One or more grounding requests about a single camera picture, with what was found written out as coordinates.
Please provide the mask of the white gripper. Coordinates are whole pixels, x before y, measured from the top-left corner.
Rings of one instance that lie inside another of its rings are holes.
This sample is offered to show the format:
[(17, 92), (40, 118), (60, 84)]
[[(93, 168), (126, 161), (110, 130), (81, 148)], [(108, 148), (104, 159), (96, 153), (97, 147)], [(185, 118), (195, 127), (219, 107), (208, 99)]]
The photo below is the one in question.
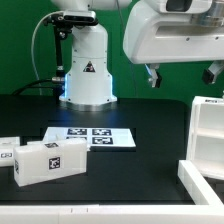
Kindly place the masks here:
[(224, 0), (212, 0), (200, 14), (160, 13), (139, 0), (129, 14), (123, 49), (132, 63), (150, 64), (153, 88), (162, 81), (159, 64), (173, 62), (214, 61), (202, 75), (205, 84), (214, 84), (224, 71)]

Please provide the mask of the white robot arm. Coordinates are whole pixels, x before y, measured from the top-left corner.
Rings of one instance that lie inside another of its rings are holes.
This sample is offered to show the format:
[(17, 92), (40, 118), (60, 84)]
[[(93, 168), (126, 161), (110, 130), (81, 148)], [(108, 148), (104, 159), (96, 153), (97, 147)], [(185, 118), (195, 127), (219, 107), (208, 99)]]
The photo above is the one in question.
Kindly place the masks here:
[[(107, 70), (107, 31), (98, 10), (116, 10), (132, 0), (51, 0), (59, 21), (73, 36), (72, 65), (65, 75), (60, 102), (77, 110), (100, 110), (116, 102)], [(156, 87), (159, 65), (211, 61), (203, 81), (216, 81), (224, 71), (224, 0), (138, 0), (125, 27), (123, 50), (143, 64)]]

